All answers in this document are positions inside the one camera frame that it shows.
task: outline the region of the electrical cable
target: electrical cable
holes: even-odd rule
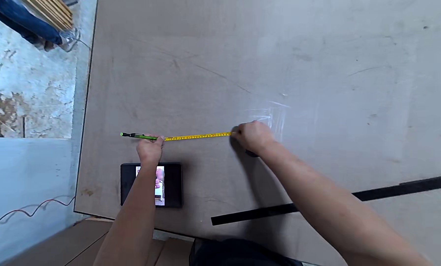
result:
[[[68,202],[68,204],[65,204],[65,203],[63,203],[63,202],[61,202],[61,201],[59,201],[59,200],[55,200],[55,199],[47,199],[46,201],[40,203],[40,205],[38,205],[38,207],[33,211],[32,214],[29,214],[29,213],[27,213],[26,211],[24,211],[24,210],[22,210],[22,209],[17,209],[17,210],[13,210],[13,211],[10,211],[10,212],[4,214],[2,217],[0,217],[0,221],[1,221],[2,219],[4,219],[5,216],[7,216],[7,215],[9,215],[9,214],[11,214],[11,213],[16,213],[16,212],[21,212],[21,213],[24,213],[25,215],[27,215],[28,217],[32,217],[32,216],[36,213],[36,211],[37,211],[37,210],[38,210],[43,204],[45,204],[46,202],[50,202],[50,201],[58,202],[59,204],[62,204],[62,205],[64,205],[64,206],[69,206],[69,205],[71,204],[71,202],[72,202],[75,198],[76,198],[76,196],[74,196],[74,197],[70,200],[70,202]]]

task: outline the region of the concrete floor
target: concrete floor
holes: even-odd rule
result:
[[[81,40],[90,47],[96,3],[70,7]],[[74,196],[89,60],[90,49],[82,43],[70,53],[38,51],[0,22],[0,134],[5,136],[0,138],[0,216]],[[83,217],[72,204],[50,202],[31,218],[17,213],[2,220],[0,263]]]

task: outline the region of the sneaker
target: sneaker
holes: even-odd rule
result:
[[[34,43],[33,46],[35,46],[39,51],[41,51],[45,48],[45,40],[39,37],[38,42]]]
[[[59,46],[66,52],[70,52],[81,38],[81,32],[79,32],[78,28],[74,28],[71,31],[66,31],[60,35],[63,43]]]
[[[50,41],[45,41],[45,51],[51,51],[54,49],[54,44]]]

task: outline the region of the blue jeans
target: blue jeans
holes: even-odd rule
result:
[[[38,43],[39,36],[56,45],[63,43],[54,27],[30,14],[23,4],[14,0],[0,0],[0,21],[31,44]]]

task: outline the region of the yellow tape measure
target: yellow tape measure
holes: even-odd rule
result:
[[[190,139],[202,139],[202,138],[213,138],[213,137],[227,137],[227,136],[230,136],[230,132],[213,133],[213,134],[202,134],[202,135],[190,135],[190,136],[179,136],[179,137],[165,137],[165,142],[179,141],[179,140],[190,140]]]

